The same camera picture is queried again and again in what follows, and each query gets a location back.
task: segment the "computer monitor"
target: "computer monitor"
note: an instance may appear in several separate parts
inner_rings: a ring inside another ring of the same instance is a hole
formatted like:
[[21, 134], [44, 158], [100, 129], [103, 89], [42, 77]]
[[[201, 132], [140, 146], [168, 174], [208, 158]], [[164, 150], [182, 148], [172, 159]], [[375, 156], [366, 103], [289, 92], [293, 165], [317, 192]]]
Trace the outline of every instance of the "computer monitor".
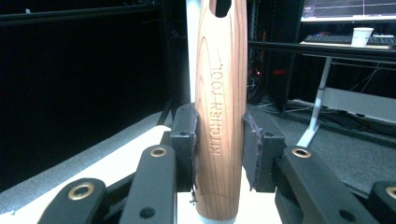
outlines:
[[396, 0], [304, 0], [302, 22], [396, 20]]

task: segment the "keyboard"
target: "keyboard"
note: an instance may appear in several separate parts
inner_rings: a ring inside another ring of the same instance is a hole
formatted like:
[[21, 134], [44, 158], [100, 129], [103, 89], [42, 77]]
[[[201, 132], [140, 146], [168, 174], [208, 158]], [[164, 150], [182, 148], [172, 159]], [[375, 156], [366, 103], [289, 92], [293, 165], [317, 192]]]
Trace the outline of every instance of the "keyboard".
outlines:
[[[351, 44], [352, 35], [308, 35], [304, 42], [322, 44]], [[370, 36], [367, 45], [389, 46], [396, 45], [396, 37]]]

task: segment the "white paper cup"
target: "white paper cup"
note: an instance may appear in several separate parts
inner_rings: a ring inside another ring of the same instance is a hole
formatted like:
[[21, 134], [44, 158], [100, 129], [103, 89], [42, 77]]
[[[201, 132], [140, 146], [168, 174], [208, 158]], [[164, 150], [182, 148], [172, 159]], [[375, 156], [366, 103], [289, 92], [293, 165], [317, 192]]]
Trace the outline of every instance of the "white paper cup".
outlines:
[[358, 27], [353, 29], [352, 47], [362, 48], [365, 47], [373, 28]]

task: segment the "desk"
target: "desk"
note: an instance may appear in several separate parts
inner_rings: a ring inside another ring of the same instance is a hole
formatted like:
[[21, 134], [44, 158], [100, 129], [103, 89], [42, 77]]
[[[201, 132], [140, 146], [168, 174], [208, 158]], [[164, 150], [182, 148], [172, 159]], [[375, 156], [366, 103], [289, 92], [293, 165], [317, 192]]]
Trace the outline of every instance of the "desk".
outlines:
[[[294, 53], [301, 53], [303, 55], [314, 56], [314, 57], [324, 57], [326, 58], [326, 62], [324, 64], [323, 72], [321, 75], [321, 81], [318, 86], [317, 98], [315, 100], [314, 109], [312, 112], [311, 120], [307, 130], [304, 135], [300, 139], [297, 144], [300, 147], [308, 147], [313, 137], [315, 136], [316, 131], [318, 130], [318, 115], [320, 112], [320, 108], [322, 106], [323, 100], [328, 100], [330, 104], [337, 104], [330, 96], [330, 92], [335, 93], [335, 95], [340, 95], [346, 93], [346, 91], [337, 91], [335, 89], [326, 88], [327, 78], [329, 76], [329, 71], [331, 68], [332, 61], [334, 59], [343, 59], [350, 61], [362, 61], [362, 62], [376, 62], [376, 63], [391, 63], [396, 64], [396, 50], [394, 49], [386, 49], [384, 47], [375, 47], [373, 48], [352, 48], [350, 46], [343, 45], [318, 45], [318, 44], [287, 44], [287, 43], [271, 43], [271, 42], [257, 42], [257, 41], [249, 41], [249, 46], [252, 48], [262, 48], [269, 50], [284, 50], [291, 51]], [[396, 111], [396, 100], [389, 99], [385, 97], [376, 97], [372, 95], [359, 94], [356, 92], [351, 93], [346, 101], [350, 102], [350, 99], [354, 99], [357, 104], [350, 104], [347, 111], [350, 112], [358, 112], [361, 114], [365, 114], [368, 116], [373, 116], [378, 119], [386, 119], [396, 122], [396, 113], [392, 113], [392, 111]], [[368, 109], [363, 109], [364, 104], [370, 104], [370, 107], [366, 107]]]

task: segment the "black partition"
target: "black partition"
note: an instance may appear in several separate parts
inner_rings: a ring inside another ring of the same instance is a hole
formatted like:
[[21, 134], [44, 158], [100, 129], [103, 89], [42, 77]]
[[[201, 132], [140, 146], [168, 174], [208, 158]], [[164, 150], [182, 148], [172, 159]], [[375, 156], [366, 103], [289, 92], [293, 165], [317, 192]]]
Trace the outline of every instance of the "black partition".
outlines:
[[162, 14], [141, 9], [1, 16], [0, 191], [163, 109]]

